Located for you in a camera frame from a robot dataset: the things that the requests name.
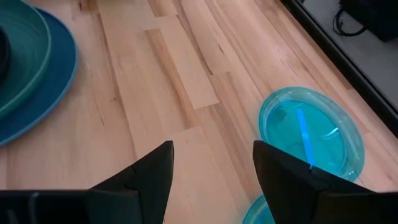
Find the black device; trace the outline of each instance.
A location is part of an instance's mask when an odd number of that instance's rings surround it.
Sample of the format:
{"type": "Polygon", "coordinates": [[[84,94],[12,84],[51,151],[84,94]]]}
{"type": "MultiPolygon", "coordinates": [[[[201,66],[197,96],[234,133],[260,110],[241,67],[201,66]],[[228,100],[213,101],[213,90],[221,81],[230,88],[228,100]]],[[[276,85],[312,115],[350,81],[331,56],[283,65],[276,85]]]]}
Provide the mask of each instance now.
{"type": "Polygon", "coordinates": [[[6,31],[0,27],[0,83],[6,78],[11,61],[11,46],[6,31]]]}
{"type": "Polygon", "coordinates": [[[382,41],[398,37],[398,1],[396,0],[340,0],[341,9],[337,13],[334,26],[337,33],[345,36],[359,35],[371,31],[382,41]],[[343,31],[340,17],[347,12],[364,27],[354,33],[343,31]]]}
{"type": "Polygon", "coordinates": [[[167,141],[88,190],[0,191],[0,223],[161,224],[173,179],[167,141]]]}
{"type": "Polygon", "coordinates": [[[276,224],[398,223],[398,193],[376,193],[262,141],[253,160],[276,224]]]}

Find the stacked plates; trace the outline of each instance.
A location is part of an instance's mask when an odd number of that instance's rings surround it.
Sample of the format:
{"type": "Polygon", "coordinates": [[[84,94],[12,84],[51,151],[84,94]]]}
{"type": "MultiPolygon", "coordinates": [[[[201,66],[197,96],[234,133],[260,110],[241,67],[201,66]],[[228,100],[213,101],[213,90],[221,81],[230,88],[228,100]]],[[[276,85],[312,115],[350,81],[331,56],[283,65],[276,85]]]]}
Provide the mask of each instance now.
{"type": "MultiPolygon", "coordinates": [[[[329,97],[304,87],[273,92],[259,113],[263,141],[343,179],[364,167],[364,143],[349,114],[329,97]]],[[[243,223],[274,223],[262,195],[243,223]]]]}
{"type": "Polygon", "coordinates": [[[63,98],[75,76],[78,50],[62,22],[22,1],[0,3],[0,27],[1,146],[36,125],[63,98]]]}

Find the black cable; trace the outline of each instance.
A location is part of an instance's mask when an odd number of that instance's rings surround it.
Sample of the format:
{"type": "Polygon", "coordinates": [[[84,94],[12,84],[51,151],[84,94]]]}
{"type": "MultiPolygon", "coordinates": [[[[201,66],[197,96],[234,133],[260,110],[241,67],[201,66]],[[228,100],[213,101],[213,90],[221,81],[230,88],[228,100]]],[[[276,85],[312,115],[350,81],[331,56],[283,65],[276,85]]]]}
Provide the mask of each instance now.
{"type": "Polygon", "coordinates": [[[341,15],[344,12],[343,9],[340,9],[337,14],[335,15],[335,17],[333,18],[333,30],[338,34],[338,35],[342,35],[345,37],[354,37],[357,36],[359,34],[362,34],[363,32],[365,32],[368,28],[366,28],[365,26],[362,27],[362,29],[360,29],[357,32],[353,32],[353,33],[347,33],[345,31],[343,31],[343,21],[341,21],[341,15]]]}

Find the wood grain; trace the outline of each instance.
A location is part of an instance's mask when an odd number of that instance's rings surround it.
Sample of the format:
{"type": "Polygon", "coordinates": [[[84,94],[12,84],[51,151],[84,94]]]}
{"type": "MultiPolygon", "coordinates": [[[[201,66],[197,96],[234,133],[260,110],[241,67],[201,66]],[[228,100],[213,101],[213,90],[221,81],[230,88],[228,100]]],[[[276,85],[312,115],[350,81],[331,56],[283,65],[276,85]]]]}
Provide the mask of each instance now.
{"type": "Polygon", "coordinates": [[[398,140],[277,0],[29,0],[61,18],[80,69],[55,111],[0,148],[0,189],[85,189],[175,143],[166,224],[241,223],[261,194],[262,102],[321,91],[366,145],[357,184],[398,190],[398,140]]]}

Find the blue plastic stick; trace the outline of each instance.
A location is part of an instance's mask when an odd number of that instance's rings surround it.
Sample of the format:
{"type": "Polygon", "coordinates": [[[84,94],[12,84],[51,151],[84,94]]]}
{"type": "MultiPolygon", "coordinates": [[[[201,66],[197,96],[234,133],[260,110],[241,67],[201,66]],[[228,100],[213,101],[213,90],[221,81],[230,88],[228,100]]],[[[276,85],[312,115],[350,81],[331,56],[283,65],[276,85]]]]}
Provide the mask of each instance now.
{"type": "Polygon", "coordinates": [[[312,166],[315,165],[315,160],[313,158],[312,146],[307,131],[307,125],[305,123],[303,111],[301,109],[297,109],[296,113],[297,113],[298,125],[300,126],[301,138],[303,139],[305,155],[307,157],[307,162],[310,164],[310,169],[311,169],[312,166]]]}

